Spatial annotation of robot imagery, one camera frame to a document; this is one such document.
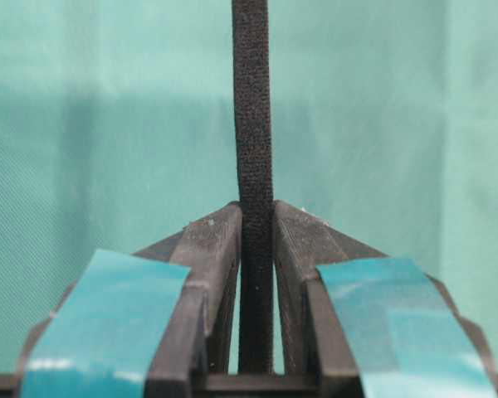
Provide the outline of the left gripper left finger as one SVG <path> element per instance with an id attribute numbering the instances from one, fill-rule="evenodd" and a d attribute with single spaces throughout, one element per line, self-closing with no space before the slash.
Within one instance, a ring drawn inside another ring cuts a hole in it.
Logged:
<path id="1" fill-rule="evenodd" d="M 18 397 L 188 397 L 208 353 L 226 369 L 241 249 L 233 201 L 132 255 L 97 250 L 47 319 L 28 334 Z"/>

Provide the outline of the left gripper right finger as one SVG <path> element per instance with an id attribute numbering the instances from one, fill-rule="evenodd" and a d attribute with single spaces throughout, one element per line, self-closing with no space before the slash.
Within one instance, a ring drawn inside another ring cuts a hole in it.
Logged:
<path id="1" fill-rule="evenodd" d="M 481 328 L 446 286 L 283 201 L 273 216 L 286 371 L 323 397 L 495 397 Z"/>

